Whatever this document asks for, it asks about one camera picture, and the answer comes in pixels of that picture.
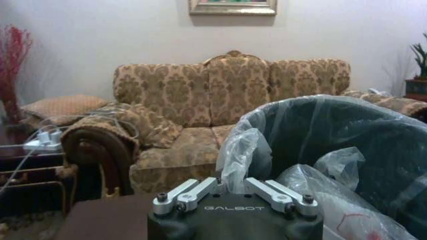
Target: charger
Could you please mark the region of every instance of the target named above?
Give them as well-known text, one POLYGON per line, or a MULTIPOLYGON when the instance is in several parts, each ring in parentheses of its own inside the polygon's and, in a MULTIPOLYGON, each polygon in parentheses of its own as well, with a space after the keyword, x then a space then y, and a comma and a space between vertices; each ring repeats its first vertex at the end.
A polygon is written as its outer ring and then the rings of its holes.
POLYGON ((63 148, 60 137, 62 137, 62 130, 56 130, 55 132, 50 133, 48 131, 42 131, 38 133, 36 139, 27 142, 23 146, 26 150, 42 150, 42 151, 58 151, 63 148))

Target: screw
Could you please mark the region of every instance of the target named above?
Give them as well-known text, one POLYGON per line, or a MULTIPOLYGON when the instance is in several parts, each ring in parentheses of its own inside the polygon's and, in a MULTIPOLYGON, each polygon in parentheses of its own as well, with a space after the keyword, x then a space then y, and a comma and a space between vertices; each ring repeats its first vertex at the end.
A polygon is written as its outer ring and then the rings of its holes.
POLYGON ((294 213, 295 208, 297 208, 297 206, 295 206, 294 202, 290 202, 289 204, 286 204, 285 205, 285 214, 290 215, 291 213, 294 213))
POLYGON ((159 201, 159 203, 166 202, 167 199, 168 199, 168 194, 166 192, 158 193, 158 201, 159 201))
POLYGON ((315 198, 314 198, 313 195, 305 194, 305 195, 302 196, 302 201, 303 201, 306 204, 313 204, 314 201, 315 201, 315 198))
POLYGON ((186 209, 187 209, 187 207, 186 207, 184 203, 179 202, 179 203, 176 204, 176 211, 179 211, 180 213, 183 213, 183 212, 186 212, 186 209))

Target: picture frame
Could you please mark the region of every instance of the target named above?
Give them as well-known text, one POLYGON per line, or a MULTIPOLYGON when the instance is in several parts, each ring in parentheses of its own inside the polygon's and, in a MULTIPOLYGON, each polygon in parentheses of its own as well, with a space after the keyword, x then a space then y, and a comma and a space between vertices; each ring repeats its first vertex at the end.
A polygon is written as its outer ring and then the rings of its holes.
POLYGON ((262 15, 278 14, 278 0, 188 0, 190 15, 262 15))

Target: sofa backrest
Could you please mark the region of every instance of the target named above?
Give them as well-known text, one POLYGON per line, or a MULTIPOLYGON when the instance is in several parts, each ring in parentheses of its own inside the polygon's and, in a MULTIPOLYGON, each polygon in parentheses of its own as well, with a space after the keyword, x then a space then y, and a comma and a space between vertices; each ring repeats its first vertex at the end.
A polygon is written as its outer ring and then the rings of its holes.
POLYGON ((235 124, 261 105, 339 95, 351 68, 338 59, 278 60, 231 51, 200 64, 130 64, 114 74, 119 102, 143 104, 184 127, 235 124))
POLYGON ((350 86, 350 64, 338 59, 281 60, 270 65, 271 101, 339 95, 350 86))
POLYGON ((130 64, 114 73, 114 96, 143 104, 184 127, 211 125, 208 72, 203 64, 130 64))
POLYGON ((238 51, 230 53, 206 62, 214 126, 235 124, 243 114, 271 101, 267 61, 238 51))

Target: white wall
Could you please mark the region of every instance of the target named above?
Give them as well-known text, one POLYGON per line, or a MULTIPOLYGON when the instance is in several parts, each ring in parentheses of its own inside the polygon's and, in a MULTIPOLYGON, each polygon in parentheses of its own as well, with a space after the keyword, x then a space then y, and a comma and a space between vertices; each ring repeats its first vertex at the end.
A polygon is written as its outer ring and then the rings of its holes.
POLYGON ((409 45, 427 31, 426 0, 278 2, 277 17, 190 17, 188 0, 2 0, 0 23, 35 38, 23 102, 78 93, 114 99, 118 65, 198 63, 234 49, 267 60, 343 59, 354 89, 401 91, 417 71, 409 45))

